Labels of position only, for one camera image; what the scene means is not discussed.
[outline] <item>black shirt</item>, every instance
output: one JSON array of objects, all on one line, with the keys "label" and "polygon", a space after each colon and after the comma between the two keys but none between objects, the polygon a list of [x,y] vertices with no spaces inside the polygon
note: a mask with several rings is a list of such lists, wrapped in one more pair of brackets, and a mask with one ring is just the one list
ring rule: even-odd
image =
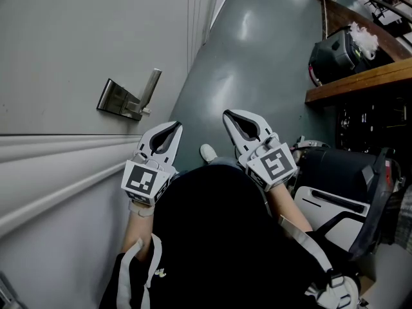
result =
[{"label": "black shirt", "polygon": [[[323,278],[317,261],[265,207],[243,172],[208,165],[176,179],[156,204],[153,233],[162,240],[151,281],[151,308],[311,308],[304,295]],[[119,254],[100,308],[116,308]],[[140,308],[148,264],[132,259],[131,307]]]}]

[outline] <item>metal door handle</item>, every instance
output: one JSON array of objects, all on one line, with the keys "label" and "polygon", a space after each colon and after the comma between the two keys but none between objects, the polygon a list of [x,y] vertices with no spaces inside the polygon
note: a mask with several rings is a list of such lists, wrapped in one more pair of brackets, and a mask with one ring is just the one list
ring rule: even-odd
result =
[{"label": "metal door handle", "polygon": [[151,113],[146,106],[150,103],[161,74],[161,70],[153,69],[140,100],[109,79],[103,89],[97,109],[133,120],[141,120],[142,115],[148,116]]}]

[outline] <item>floor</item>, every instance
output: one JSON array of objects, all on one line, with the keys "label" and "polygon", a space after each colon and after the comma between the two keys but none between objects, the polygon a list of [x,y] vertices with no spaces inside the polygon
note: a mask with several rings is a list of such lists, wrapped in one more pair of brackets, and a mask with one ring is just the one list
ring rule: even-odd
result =
[{"label": "floor", "polygon": [[226,0],[171,116],[183,124],[176,168],[201,166],[203,143],[219,156],[234,156],[222,122],[226,109],[263,116],[289,145],[300,135],[333,145],[334,108],[304,104],[314,86],[309,56],[321,38],[317,0]]}]

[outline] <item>shoe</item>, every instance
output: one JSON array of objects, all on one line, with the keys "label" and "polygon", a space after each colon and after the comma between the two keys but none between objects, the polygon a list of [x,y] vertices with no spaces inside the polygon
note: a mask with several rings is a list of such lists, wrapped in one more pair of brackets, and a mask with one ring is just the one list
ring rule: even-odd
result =
[{"label": "shoe", "polygon": [[209,144],[203,144],[200,147],[200,155],[208,164],[218,157],[214,149]]}]

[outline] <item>white plastic bag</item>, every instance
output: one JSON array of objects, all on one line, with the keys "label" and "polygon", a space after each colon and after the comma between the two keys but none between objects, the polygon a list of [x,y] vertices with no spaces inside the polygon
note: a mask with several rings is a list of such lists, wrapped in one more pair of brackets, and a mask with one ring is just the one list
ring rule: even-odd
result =
[{"label": "white plastic bag", "polygon": [[378,37],[370,34],[366,28],[359,29],[359,25],[355,22],[350,26],[350,35],[365,57],[370,61],[373,60],[379,46]]}]

